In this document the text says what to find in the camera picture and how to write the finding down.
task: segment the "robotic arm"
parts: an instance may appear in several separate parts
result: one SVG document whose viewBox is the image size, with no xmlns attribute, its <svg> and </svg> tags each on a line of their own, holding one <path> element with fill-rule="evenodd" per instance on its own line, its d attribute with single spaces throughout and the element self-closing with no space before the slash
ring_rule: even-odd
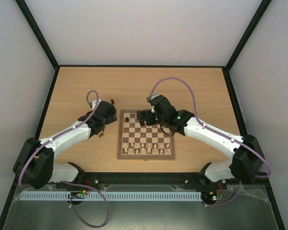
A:
<svg viewBox="0 0 288 230">
<path fill-rule="evenodd" d="M 244 138 L 233 135 L 196 119 L 191 112 L 186 110 L 177 111 L 163 95 L 154 95 L 150 100 L 147 100 L 152 106 L 152 110 L 137 113 L 141 126 L 144 126 L 145 122 L 148 126 L 160 124 L 162 127 L 169 128 L 173 133 L 199 139 L 228 157 L 226 161 L 210 162 L 203 167 L 199 173 L 202 184 L 207 185 L 209 181 L 217 182 L 230 178 L 237 178 L 243 183 L 253 181 L 263 162 L 237 142 L 242 142 L 263 156 L 255 137 L 248 135 Z"/>
<path fill-rule="evenodd" d="M 94 100 L 91 107 L 94 108 L 96 103 L 97 101 Z M 36 149 L 49 142 L 25 169 L 23 180 L 35 189 L 39 189 L 49 182 L 73 182 L 77 180 L 80 173 L 84 173 L 79 166 L 71 162 L 66 164 L 54 164 L 54 160 L 74 144 L 99 134 L 104 131 L 107 124 L 117 121 L 116 109 L 113 103 L 113 101 L 112 103 L 108 103 L 99 99 L 97 109 L 89 119 L 87 118 L 92 111 L 79 117 L 78 120 L 67 129 L 49 138 L 43 138 L 41 140 L 36 140 L 34 138 L 28 139 L 24 143 L 16 160 L 13 172 L 20 176 L 26 162 Z"/>
</svg>

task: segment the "light wood surface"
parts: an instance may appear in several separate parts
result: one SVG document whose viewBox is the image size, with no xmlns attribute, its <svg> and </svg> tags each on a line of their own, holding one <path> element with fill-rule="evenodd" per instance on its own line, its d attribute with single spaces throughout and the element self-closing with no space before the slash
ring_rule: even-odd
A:
<svg viewBox="0 0 288 230">
<path fill-rule="evenodd" d="M 62 67 L 40 138 L 58 133 L 90 111 L 85 97 L 91 89 L 97 90 L 102 100 L 114 99 L 119 119 L 121 109 L 149 108 L 146 97 L 158 80 L 169 76 L 181 78 L 191 86 L 202 120 L 239 134 L 222 69 Z M 177 110 L 193 111 L 190 92 L 182 83 L 165 81 L 156 92 L 166 96 Z M 93 136 L 74 145 L 56 162 L 71 161 L 86 172 L 198 172 L 208 162 L 226 159 L 224 154 L 199 140 L 175 134 L 173 161 L 118 160 L 118 132 L 119 122 L 110 124 L 104 136 Z"/>
</svg>

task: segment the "black metal frame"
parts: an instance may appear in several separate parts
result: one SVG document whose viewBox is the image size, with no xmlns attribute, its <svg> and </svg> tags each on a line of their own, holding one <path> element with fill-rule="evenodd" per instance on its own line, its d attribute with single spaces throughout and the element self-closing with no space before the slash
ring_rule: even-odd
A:
<svg viewBox="0 0 288 230">
<path fill-rule="evenodd" d="M 32 31 L 36 35 L 38 41 L 40 42 L 42 48 L 44 49 L 47 57 L 49 58 L 53 68 L 55 69 L 55 73 L 53 76 L 53 80 L 47 95 L 47 99 L 45 102 L 44 109 L 42 111 L 40 121 L 38 123 L 38 127 L 36 130 L 35 138 L 39 138 L 45 116 L 47 113 L 47 109 L 50 103 L 51 95 L 56 83 L 56 79 L 60 70 L 60 67 L 148 67 L 148 68 L 222 68 L 223 75 L 225 78 L 226 86 L 228 89 L 228 93 L 230 96 L 230 100 L 233 106 L 233 110 L 235 113 L 235 117 L 237 120 L 238 128 L 240 131 L 240 134 L 242 136 L 247 135 L 247 129 L 244 123 L 244 119 L 242 116 L 242 112 L 240 109 L 240 105 L 235 93 L 235 89 L 233 87 L 233 83 L 229 74 L 229 71 L 235 61 L 237 60 L 240 52 L 244 48 L 245 44 L 247 43 L 249 37 L 251 36 L 252 32 L 254 31 L 256 25 L 258 24 L 259 20 L 263 16 L 265 10 L 269 6 L 271 0 L 262 0 L 259 8 L 257 9 L 255 15 L 253 16 L 249 26 L 247 27 L 245 33 L 243 34 L 241 40 L 239 41 L 235 51 L 233 52 L 231 58 L 229 59 L 226 67 L 224 66 L 149 66 L 149 65 L 59 65 L 53 56 L 43 34 L 41 33 L 35 19 L 33 18 L 33 15 L 31 14 L 27 4 L 24 0 L 15 0 L 22 11 L 24 17 L 27 19 Z M 186 189 L 197 189 L 198 191 L 207 191 L 204 187 L 200 187 L 200 185 L 192 182 L 192 177 L 197 174 L 196 172 L 190 173 L 104 173 L 104 172 L 87 172 L 85 173 L 84 177 L 90 179 L 92 182 L 94 182 L 96 179 L 98 180 L 98 184 L 168 184 L 168 185 L 178 185 L 181 187 L 184 187 Z M 3 228 L 4 222 L 6 220 L 9 207 L 12 203 L 12 199 L 15 193 L 15 189 L 17 186 L 17 177 L 15 177 L 12 187 L 10 189 L 8 198 L 6 200 L 5 206 L 3 208 L 1 217 L 0 217 L 0 229 Z M 239 181 L 236 179 L 230 179 L 226 181 L 226 184 L 238 184 Z M 269 200 L 272 204 L 272 209 L 276 218 L 276 222 L 278 225 L 278 228 L 280 230 L 285 229 L 284 223 L 282 221 L 282 218 L 280 216 L 277 203 L 269 182 L 269 179 L 259 179 L 256 178 L 252 184 L 260 184 L 264 185 L 267 194 L 269 197 Z"/>
</svg>

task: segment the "chessboard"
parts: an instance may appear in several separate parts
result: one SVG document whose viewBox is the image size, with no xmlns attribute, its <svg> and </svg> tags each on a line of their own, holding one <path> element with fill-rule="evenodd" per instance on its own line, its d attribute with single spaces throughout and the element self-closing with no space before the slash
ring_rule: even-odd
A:
<svg viewBox="0 0 288 230">
<path fill-rule="evenodd" d="M 117 158 L 120 160 L 174 160 L 174 138 L 160 125 L 140 126 L 135 109 L 120 112 Z"/>
</svg>

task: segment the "gray floor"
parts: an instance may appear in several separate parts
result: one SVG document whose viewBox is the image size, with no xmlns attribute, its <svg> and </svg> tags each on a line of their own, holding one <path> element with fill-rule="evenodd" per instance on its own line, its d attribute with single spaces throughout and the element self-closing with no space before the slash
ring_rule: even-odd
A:
<svg viewBox="0 0 288 230">
<path fill-rule="evenodd" d="M 108 191 L 169 191 L 169 186 L 113 186 Z M 235 201 L 222 207 L 200 202 L 110 202 L 110 220 L 103 230 L 276 230 L 276 222 L 264 186 L 244 186 Z M 79 214 L 89 223 L 101 224 L 103 202 L 83 202 Z M 84 230 L 68 204 L 62 201 L 14 201 L 6 230 Z"/>
</svg>

